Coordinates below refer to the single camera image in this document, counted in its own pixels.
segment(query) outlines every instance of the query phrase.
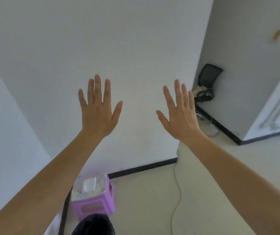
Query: person's right hand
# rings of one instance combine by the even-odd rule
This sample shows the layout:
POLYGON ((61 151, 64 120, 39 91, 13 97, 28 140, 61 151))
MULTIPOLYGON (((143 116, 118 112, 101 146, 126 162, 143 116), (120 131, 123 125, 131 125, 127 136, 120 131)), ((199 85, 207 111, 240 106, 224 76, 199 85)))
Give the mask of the person's right hand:
POLYGON ((182 84, 180 89, 179 80, 176 80, 175 93, 177 106, 175 106, 167 86, 163 87, 163 91, 168 106, 169 121, 161 111, 157 110, 156 113, 165 130, 171 136, 184 143, 197 134, 202 133, 195 114, 195 102, 192 91, 190 90, 187 93, 185 84, 182 84))

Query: baseboard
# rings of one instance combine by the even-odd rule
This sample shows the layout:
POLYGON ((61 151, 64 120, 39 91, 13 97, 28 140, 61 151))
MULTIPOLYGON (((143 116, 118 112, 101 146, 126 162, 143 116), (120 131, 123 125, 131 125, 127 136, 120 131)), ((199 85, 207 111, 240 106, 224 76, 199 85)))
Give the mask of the baseboard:
POLYGON ((268 134, 268 135, 265 135, 265 136, 262 136, 262 137, 258 137, 258 138, 252 138, 252 139, 248 139, 248 140, 241 140, 235 134, 233 134, 231 131, 229 131, 223 125, 221 125, 219 122, 217 122, 216 119, 214 119, 212 116, 210 116, 208 113, 206 113, 197 104, 195 105, 195 109, 196 109, 196 111, 200 112, 200 114, 202 114, 206 119, 211 121, 219 130, 221 130, 224 134, 226 134, 237 145, 245 145, 245 144, 249 144, 249 143, 252 143, 252 142, 257 142, 257 141, 260 141, 260 140, 264 140, 264 139, 267 139, 267 138, 271 138, 271 137, 275 137, 275 136, 279 136, 280 135, 280 132, 277 132, 277 133, 268 134))
MULTIPOLYGON (((113 179, 113 178, 117 178, 117 177, 121 177, 121 176, 126 176, 126 175, 130 175, 130 174, 133 174, 133 173, 146 171, 146 170, 150 170, 150 169, 153 169, 153 168, 177 163, 177 160, 178 160, 178 158, 172 158, 172 159, 164 160, 164 161, 161 161, 161 162, 155 162, 155 163, 151 163, 151 164, 144 165, 144 166, 134 167, 134 168, 130 168, 130 169, 127 169, 127 170, 122 170, 122 171, 110 173, 110 174, 108 174, 108 177, 110 179, 113 179)), ((71 191, 69 192, 69 194, 68 194, 68 196, 65 200, 65 203, 64 203, 64 208, 63 208, 63 211, 62 211, 62 216, 61 216, 61 222, 60 222, 60 226, 59 226, 58 235, 64 235, 64 230, 65 230, 65 225, 66 225, 66 220, 67 220, 68 207, 69 207, 69 203, 70 203, 70 195, 71 195, 71 191)))

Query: skin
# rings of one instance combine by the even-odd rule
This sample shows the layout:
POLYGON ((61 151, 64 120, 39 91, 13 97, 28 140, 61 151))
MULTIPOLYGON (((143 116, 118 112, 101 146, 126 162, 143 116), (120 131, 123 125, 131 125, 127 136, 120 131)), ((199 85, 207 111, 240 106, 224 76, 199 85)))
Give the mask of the skin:
POLYGON ((165 130, 185 143, 211 173, 232 205, 257 235, 280 235, 280 191, 214 144, 199 128, 194 98, 175 81, 176 105, 163 88, 169 120, 157 110, 165 130))
MULTIPOLYGON (((199 128, 192 92, 175 81, 176 104, 163 88, 169 120, 157 110, 162 125, 184 142, 208 169, 233 206, 257 235, 280 234, 280 192, 266 180, 216 146, 199 128)), ((80 170, 92 152, 118 123, 119 102, 111 111, 110 81, 89 80, 87 101, 80 89, 82 130, 0 210, 0 235, 42 235, 62 206, 80 170)))

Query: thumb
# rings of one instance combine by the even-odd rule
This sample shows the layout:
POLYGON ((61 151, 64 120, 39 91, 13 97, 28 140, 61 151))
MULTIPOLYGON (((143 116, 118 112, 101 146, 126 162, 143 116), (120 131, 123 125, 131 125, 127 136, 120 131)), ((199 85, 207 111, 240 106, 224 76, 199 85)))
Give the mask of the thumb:
POLYGON ((160 110, 157 110, 156 113, 158 115, 158 119, 160 120, 161 124, 164 126, 165 130, 167 132, 169 132, 170 124, 169 124, 168 119, 165 117, 165 115, 160 110))
POLYGON ((120 113, 121 113, 121 110, 122 110, 122 104, 123 104, 123 102, 118 102, 115 109, 114 109, 114 112, 113 112, 113 115, 112 115, 112 124, 113 124, 114 128, 116 127, 116 125, 118 123, 119 116, 120 116, 120 113))

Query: black trash bag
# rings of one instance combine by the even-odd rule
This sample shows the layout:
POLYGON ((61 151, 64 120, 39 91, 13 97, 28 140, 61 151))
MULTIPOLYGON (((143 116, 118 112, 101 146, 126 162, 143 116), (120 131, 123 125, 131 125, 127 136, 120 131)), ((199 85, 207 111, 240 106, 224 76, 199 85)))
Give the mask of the black trash bag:
POLYGON ((71 235, 115 235, 115 230, 107 215, 91 214, 77 225, 71 235))

